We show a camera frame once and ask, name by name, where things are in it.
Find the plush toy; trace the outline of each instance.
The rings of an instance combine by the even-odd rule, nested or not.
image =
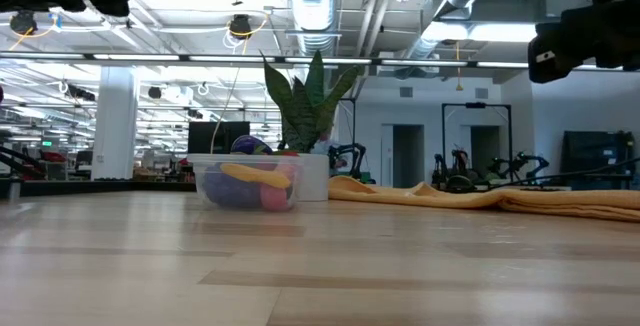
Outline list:
[[[266,211],[282,212],[290,209],[287,202],[287,191],[266,184],[260,186],[260,202]]]
[[[260,184],[238,180],[217,167],[204,176],[204,191],[209,201],[221,208],[258,209],[261,206]]]
[[[261,182],[280,189],[285,189],[291,185],[291,181],[281,172],[264,171],[233,163],[222,164],[220,170],[245,182]]]
[[[296,174],[298,173],[298,166],[286,162],[281,162],[273,171],[284,175],[287,180],[293,183],[295,182]]]
[[[271,155],[273,150],[261,140],[243,135],[238,137],[231,145],[231,153],[243,153],[246,155]]]

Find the yellow towel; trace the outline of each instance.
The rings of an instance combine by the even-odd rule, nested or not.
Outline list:
[[[484,193],[450,194],[424,182],[410,189],[364,185],[350,177],[329,181],[333,200],[409,206],[504,210],[640,222],[640,191],[522,191],[496,189]]]

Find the white column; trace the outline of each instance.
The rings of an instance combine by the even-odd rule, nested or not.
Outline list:
[[[130,67],[102,67],[91,179],[130,179],[139,84]]]

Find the green leaf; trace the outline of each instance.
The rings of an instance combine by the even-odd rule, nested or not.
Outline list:
[[[273,102],[286,114],[293,100],[289,81],[278,70],[271,67],[264,56],[262,58],[264,59],[264,81],[267,84],[267,91],[269,91]]]
[[[305,88],[313,107],[320,105],[324,101],[324,66],[320,51],[316,51],[315,55],[313,55]]]
[[[352,67],[345,71],[333,89],[331,89],[329,96],[324,100],[322,105],[320,105],[317,110],[318,122],[316,124],[316,130],[318,132],[324,132],[331,126],[338,102],[342,96],[353,87],[359,72],[358,67]]]
[[[289,149],[297,152],[307,152],[304,150],[304,143],[298,135],[298,131],[283,117],[282,118],[282,137],[289,145]]]
[[[298,78],[293,81],[293,102],[291,106],[295,119],[287,118],[287,121],[298,132],[300,141],[305,148],[302,152],[308,152],[306,149],[313,147],[319,137],[316,130],[317,118],[305,86]]]

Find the pink toy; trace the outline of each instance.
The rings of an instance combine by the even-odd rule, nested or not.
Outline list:
[[[298,171],[297,167],[298,166],[290,163],[280,163],[276,166],[274,171],[284,174],[289,181],[294,182]]]
[[[260,185],[260,201],[266,211],[283,212],[289,210],[287,191],[269,185]]]

